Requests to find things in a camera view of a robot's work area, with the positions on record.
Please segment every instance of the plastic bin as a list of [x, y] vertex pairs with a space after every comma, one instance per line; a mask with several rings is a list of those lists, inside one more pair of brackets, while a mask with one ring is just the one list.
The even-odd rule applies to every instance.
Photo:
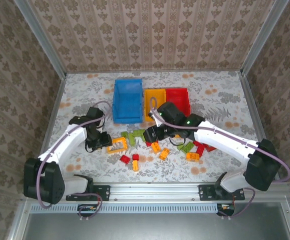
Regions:
[[152, 122], [153, 119], [148, 115], [150, 111], [149, 100], [151, 97], [157, 99], [157, 108], [166, 102], [166, 90], [165, 89], [145, 89], [144, 90], [144, 116], [146, 122]]
[[115, 80], [113, 119], [116, 124], [142, 123], [141, 79]]
[[186, 88], [166, 88], [166, 100], [176, 105], [186, 117], [190, 115], [190, 104]]

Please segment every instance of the blue bin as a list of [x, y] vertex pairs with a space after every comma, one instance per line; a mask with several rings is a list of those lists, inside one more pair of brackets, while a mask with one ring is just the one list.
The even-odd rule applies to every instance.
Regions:
[[143, 121], [141, 79], [115, 80], [113, 119], [116, 124], [139, 124]]

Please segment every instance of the black mounting bracket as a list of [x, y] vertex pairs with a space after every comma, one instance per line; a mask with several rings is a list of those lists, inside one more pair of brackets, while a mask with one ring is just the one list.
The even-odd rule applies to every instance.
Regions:
[[235, 199], [235, 201], [245, 200], [244, 190], [238, 189], [235, 192], [228, 192], [222, 196], [216, 193], [216, 188], [214, 184], [203, 184], [198, 186], [199, 198], [201, 201], [230, 201]]

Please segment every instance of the patterned wall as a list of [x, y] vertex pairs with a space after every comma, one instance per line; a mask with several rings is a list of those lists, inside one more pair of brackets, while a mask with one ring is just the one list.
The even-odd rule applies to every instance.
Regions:
[[68, 72], [239, 69], [273, 0], [29, 0]]
[[36, 156], [60, 80], [12, 0], [0, 0], [0, 239], [22, 192], [23, 165]]
[[247, 77], [267, 137], [290, 166], [290, 1]]

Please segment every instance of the toy block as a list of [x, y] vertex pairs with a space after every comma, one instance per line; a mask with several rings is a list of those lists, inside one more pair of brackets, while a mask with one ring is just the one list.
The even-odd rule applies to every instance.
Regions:
[[139, 160], [139, 155], [138, 154], [133, 154], [133, 160], [138, 161]]
[[201, 143], [197, 142], [197, 141], [193, 141], [193, 144], [198, 147]]
[[207, 152], [214, 151], [216, 149], [215, 147], [207, 145], [207, 144], [204, 144], [204, 146], [205, 146]]
[[112, 139], [112, 144], [114, 145], [116, 143], [122, 143], [123, 147], [120, 148], [120, 149], [110, 150], [112, 148], [112, 146], [108, 146], [107, 147], [107, 153], [114, 154], [114, 153], [117, 153], [117, 152], [123, 152], [123, 151], [128, 149], [127, 142], [126, 142], [126, 139], [124, 137], [118, 137], [118, 138]]
[[128, 133], [126, 131], [121, 132], [121, 136], [124, 138], [128, 137]]
[[195, 145], [190, 141], [189, 143], [186, 144], [186, 146], [184, 146], [181, 151], [183, 153], [188, 153]]
[[155, 154], [160, 152], [160, 146], [159, 146], [159, 144], [157, 142], [153, 142], [151, 144], [151, 148], [153, 149]]
[[199, 162], [199, 154], [193, 153], [193, 152], [188, 152], [186, 153], [186, 160], [190, 162]]
[[168, 154], [169, 154], [169, 149], [164, 148], [163, 151], [161, 152], [161, 154], [159, 155], [159, 158], [162, 159], [163, 161], [165, 161]]
[[196, 150], [196, 153], [199, 154], [199, 157], [201, 157], [203, 155], [203, 152], [204, 152], [204, 149], [205, 149], [205, 146], [203, 144], [201, 144], [197, 150]]
[[138, 161], [137, 160], [133, 160], [133, 171], [134, 172], [138, 172]]
[[177, 146], [177, 149], [178, 149], [178, 150], [182, 150], [182, 148], [183, 148], [184, 146], [185, 146], [185, 144], [178, 145], [178, 146]]
[[135, 137], [132, 133], [128, 133], [128, 139], [130, 146], [134, 146], [136, 144]]
[[140, 137], [142, 139], [142, 141], [145, 142], [146, 140], [145, 140], [145, 137], [143, 135], [144, 131], [145, 131], [144, 129], [133, 130], [133, 136]]
[[128, 164], [130, 161], [130, 158], [125, 155], [122, 155], [120, 158], [120, 161], [122, 161], [124, 164]]

